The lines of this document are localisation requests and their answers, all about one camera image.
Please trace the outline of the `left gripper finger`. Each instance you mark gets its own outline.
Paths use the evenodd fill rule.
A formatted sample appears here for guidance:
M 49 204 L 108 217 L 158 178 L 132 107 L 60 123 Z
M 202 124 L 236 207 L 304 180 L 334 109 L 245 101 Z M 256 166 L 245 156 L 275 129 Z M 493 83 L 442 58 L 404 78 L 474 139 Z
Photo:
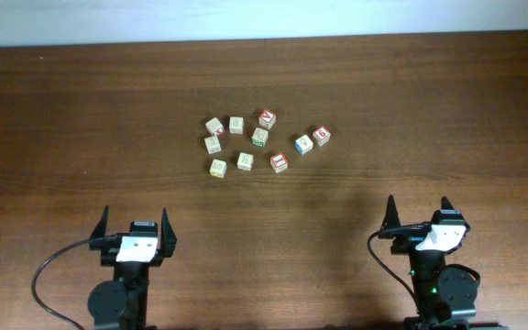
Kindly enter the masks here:
M 105 242 L 105 234 L 107 228 L 107 221 L 109 215 L 109 206 L 106 205 L 102 212 L 101 218 L 92 233 L 90 234 L 91 241 L 89 242 L 90 250 L 101 250 Z
M 167 209 L 162 210 L 159 252 L 162 257 L 172 257 L 177 244 L 177 237 L 172 229 Z

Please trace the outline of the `yellow number 2 block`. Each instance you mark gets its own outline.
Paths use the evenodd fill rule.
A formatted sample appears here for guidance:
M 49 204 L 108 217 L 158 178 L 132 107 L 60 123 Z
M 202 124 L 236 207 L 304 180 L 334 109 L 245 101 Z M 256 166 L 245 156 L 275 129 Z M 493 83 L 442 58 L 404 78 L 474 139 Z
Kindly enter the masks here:
M 226 175 L 226 162 L 220 159 L 214 159 L 210 166 L 210 174 L 214 177 L 223 179 Z

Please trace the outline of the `wooden letter X block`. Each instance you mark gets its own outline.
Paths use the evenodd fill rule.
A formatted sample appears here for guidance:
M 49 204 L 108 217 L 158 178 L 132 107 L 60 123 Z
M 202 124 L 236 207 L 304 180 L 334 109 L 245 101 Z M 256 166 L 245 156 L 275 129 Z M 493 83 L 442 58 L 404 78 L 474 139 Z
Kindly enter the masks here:
M 204 139 L 204 144 L 209 154 L 215 154 L 222 150 L 217 136 L 206 137 Z

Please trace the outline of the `red number 6 block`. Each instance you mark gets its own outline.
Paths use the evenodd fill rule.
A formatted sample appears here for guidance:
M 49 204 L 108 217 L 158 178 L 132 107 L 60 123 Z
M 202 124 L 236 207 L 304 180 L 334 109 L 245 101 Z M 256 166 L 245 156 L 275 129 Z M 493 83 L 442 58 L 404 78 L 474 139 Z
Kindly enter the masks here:
M 313 139 L 319 147 L 326 144 L 331 138 L 331 132 L 325 126 L 319 126 L 313 132 Z

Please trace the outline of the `wooden number 3 block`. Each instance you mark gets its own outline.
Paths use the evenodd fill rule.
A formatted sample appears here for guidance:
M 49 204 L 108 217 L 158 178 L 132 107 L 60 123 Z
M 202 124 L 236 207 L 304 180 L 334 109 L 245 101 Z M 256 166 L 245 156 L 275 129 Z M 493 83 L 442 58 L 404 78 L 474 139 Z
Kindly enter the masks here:
M 254 163 L 252 154 L 241 152 L 237 158 L 237 167 L 243 171 L 251 171 Z

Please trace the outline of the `blue trimmed picture block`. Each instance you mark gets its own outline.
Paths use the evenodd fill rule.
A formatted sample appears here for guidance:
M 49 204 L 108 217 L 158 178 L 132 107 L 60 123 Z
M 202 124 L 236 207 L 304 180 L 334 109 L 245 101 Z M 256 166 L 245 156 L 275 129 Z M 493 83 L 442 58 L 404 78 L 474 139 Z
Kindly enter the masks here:
M 311 151 L 314 147 L 314 143 L 307 135 L 302 135 L 295 139 L 295 148 L 300 155 L 304 155 Z

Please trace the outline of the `red letter I block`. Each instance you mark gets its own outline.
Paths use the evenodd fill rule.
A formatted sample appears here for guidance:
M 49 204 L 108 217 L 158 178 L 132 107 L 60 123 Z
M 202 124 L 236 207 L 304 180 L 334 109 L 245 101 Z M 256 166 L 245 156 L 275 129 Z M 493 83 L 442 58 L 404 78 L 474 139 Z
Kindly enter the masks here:
M 270 158 L 270 165 L 275 173 L 280 173 L 288 169 L 289 162 L 283 153 L 278 153 Z

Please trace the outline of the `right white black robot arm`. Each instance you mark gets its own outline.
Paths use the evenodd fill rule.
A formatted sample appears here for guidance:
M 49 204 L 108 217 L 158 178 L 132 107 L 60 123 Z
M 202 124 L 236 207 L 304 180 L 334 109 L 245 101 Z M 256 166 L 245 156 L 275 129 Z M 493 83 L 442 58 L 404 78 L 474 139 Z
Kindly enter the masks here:
M 412 296 L 417 315 L 402 322 L 404 329 L 468 329 L 476 315 L 480 275 L 475 270 L 448 264 L 446 256 L 462 247 L 470 225 L 446 197 L 430 221 L 402 225 L 396 203 L 388 197 L 378 239 L 391 241 L 390 253 L 410 261 L 412 283 L 403 287 Z

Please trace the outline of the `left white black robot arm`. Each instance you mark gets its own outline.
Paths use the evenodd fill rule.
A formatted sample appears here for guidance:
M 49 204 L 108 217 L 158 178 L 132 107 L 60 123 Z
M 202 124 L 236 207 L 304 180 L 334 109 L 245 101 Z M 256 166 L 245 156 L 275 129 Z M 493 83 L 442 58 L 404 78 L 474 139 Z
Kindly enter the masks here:
M 95 329 L 144 330 L 147 324 L 149 270 L 173 256 L 177 237 L 163 210 L 159 223 L 134 221 L 125 233 L 106 233 L 109 208 L 90 235 L 89 249 L 100 252 L 100 265 L 113 278 L 96 285 L 88 298 Z

